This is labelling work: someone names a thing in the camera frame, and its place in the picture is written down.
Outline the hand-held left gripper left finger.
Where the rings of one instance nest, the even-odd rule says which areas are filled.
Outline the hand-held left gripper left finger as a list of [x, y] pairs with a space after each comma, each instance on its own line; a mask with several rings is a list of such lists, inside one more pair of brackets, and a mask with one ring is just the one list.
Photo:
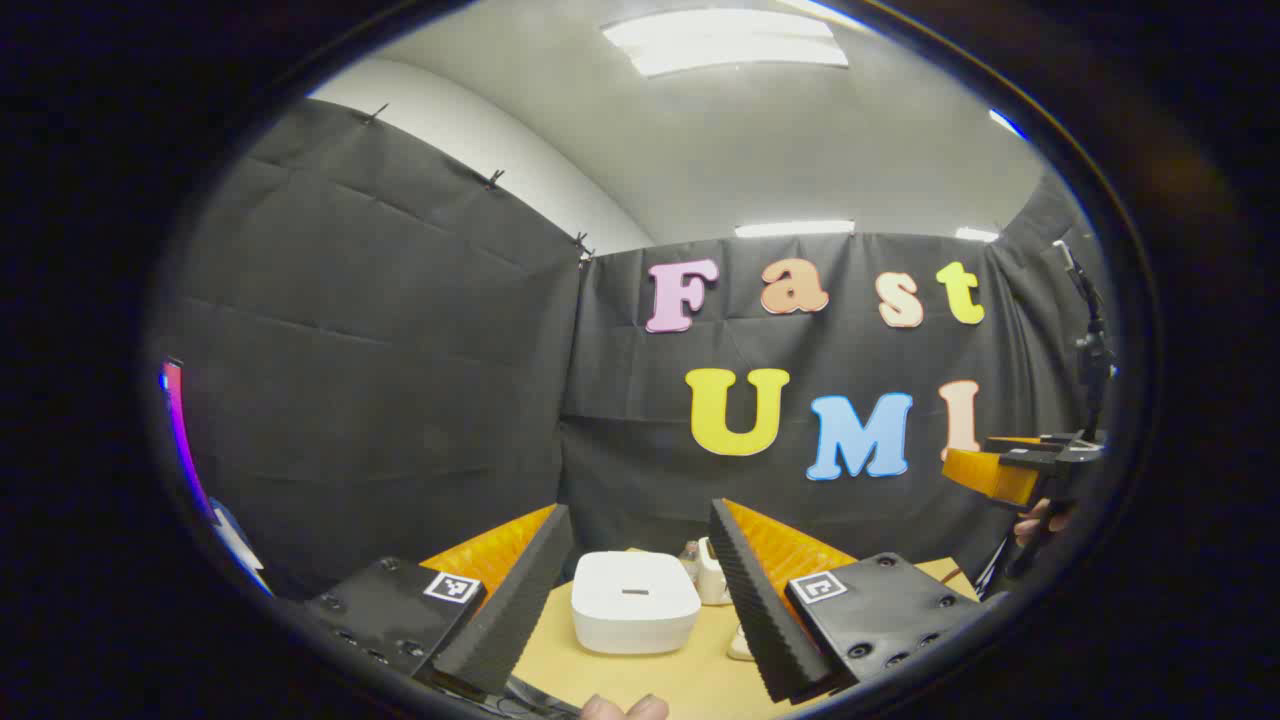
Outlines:
[[420, 562], [379, 559], [305, 611], [401, 675], [500, 694], [572, 544], [570, 509], [553, 503]]

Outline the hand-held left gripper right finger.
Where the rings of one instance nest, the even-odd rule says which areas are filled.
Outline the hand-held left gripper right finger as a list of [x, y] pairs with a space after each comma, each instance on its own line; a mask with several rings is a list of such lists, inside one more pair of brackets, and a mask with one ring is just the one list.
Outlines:
[[768, 696], [794, 705], [914, 664], [988, 607], [891, 552], [856, 560], [726, 498], [710, 546]]

